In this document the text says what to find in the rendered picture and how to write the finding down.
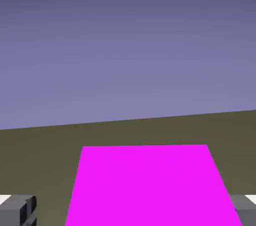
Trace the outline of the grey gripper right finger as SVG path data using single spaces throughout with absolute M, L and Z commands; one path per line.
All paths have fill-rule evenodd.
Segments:
M 242 226 L 256 226 L 256 194 L 231 195 Z

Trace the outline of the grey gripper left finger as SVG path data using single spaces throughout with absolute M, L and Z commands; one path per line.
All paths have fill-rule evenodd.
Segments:
M 0 195 L 0 226 L 37 226 L 34 195 Z

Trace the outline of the large magenta box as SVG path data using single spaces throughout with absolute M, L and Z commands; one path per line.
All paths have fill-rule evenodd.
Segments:
M 86 146 L 65 226 L 242 226 L 206 145 Z

